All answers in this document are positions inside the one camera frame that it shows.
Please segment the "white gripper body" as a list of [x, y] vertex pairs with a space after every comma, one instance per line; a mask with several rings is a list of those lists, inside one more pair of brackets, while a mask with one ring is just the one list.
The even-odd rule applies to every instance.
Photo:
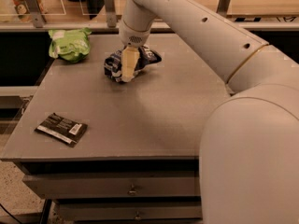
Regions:
[[150, 30], [140, 32], [130, 28], [124, 20], [121, 20], [119, 27], [119, 36], [124, 46], [141, 47], [150, 35]]

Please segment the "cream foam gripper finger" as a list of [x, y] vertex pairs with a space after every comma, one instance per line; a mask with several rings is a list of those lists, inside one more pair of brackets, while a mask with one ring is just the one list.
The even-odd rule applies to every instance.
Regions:
[[130, 82], [134, 78], [135, 67], [140, 54], [138, 48], [127, 46], [121, 53], [121, 79]]

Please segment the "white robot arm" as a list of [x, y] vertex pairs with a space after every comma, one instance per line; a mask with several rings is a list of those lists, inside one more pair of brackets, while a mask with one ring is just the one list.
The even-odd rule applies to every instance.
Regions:
[[204, 224], [298, 224], [298, 64], [194, 0], [126, 0], [121, 41], [142, 46], [162, 19], [220, 83], [201, 131]]

